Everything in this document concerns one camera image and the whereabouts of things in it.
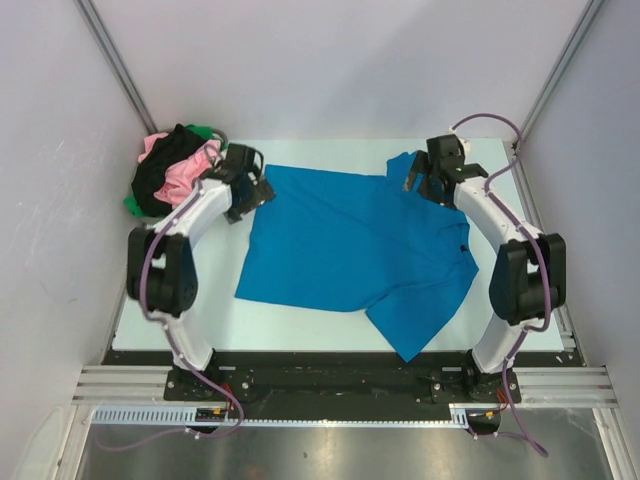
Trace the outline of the blue t shirt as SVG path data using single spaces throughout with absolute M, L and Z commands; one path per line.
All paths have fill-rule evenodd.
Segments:
M 478 272 L 465 215 L 405 191 L 414 155 L 384 175 L 270 165 L 275 198 L 256 211 L 240 299 L 364 311 L 405 361 L 456 314 Z

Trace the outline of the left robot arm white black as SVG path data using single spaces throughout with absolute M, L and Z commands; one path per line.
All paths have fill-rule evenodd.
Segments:
M 219 392 L 221 376 L 208 367 L 214 347 L 189 312 L 198 294 L 193 250 L 218 218 L 235 224 L 272 201 L 275 191 L 259 150 L 232 143 L 223 151 L 204 145 L 203 153 L 207 168 L 186 199 L 159 222 L 129 233 L 126 290 L 145 319 L 162 327 L 174 363 L 191 369 L 187 389 L 207 400 Z

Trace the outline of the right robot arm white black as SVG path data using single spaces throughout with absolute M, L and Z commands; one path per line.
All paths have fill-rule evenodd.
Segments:
M 427 139 L 404 182 L 406 191 L 459 210 L 496 253 L 489 285 L 493 314 L 479 342 L 467 352 L 453 385 L 463 397 L 489 402 L 517 386 L 512 374 L 527 335 L 542 333 L 566 300 L 566 243 L 517 216 L 493 190 L 493 176 L 469 164 L 468 142 L 449 133 Z

